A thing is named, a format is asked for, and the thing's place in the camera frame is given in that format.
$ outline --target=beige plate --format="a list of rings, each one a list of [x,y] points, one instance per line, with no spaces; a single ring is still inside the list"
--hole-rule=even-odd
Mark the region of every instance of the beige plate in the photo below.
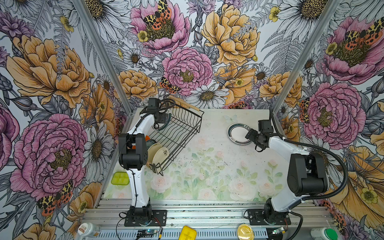
[[[153,144],[149,149],[148,149],[148,161],[147,161],[147,167],[152,163],[154,156],[156,155],[157,151],[162,148],[160,143],[155,143]]]
[[[160,148],[153,158],[152,164],[161,164],[169,156],[169,150],[166,147]]]

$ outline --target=green lid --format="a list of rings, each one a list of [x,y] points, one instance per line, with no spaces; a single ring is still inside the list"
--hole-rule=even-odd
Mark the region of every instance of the green lid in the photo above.
[[[327,228],[325,230],[325,235],[327,235],[327,237],[331,240],[337,240],[338,238],[336,231],[331,228]]]

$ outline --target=jar lid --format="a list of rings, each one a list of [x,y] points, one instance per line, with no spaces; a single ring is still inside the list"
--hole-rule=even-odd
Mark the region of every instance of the jar lid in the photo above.
[[[240,240],[253,240],[255,235],[253,234],[253,230],[249,225],[242,224],[237,229],[237,237]]]
[[[331,240],[337,240],[338,238],[336,231],[331,228],[325,230],[325,235]]]

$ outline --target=white jar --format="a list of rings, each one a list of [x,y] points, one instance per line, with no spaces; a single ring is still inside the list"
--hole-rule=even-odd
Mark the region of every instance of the white jar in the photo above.
[[[101,226],[90,222],[85,222],[80,225],[77,232],[83,237],[98,236],[101,232]]]
[[[311,230],[314,240],[337,240],[338,235],[335,230],[327,227],[314,228]]]

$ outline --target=black mounting plate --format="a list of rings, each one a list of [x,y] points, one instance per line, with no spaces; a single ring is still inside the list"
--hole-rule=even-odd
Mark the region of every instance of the black mounting plate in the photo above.
[[[160,222],[160,225],[163,227],[166,225],[167,221],[167,210],[154,210],[152,209],[152,216],[157,218]],[[134,220],[132,218],[126,218],[124,222],[124,227],[158,227],[159,224],[152,220],[148,225],[143,226],[139,223],[139,221]]]
[[[248,209],[248,218],[249,218],[249,224],[251,226],[256,225],[271,225],[273,227],[274,225],[286,225],[285,221],[287,222],[287,225],[291,225],[291,220],[286,213],[278,214],[275,218],[271,219],[271,222],[274,222],[275,224],[268,223],[264,220],[263,217],[263,211],[264,209]]]

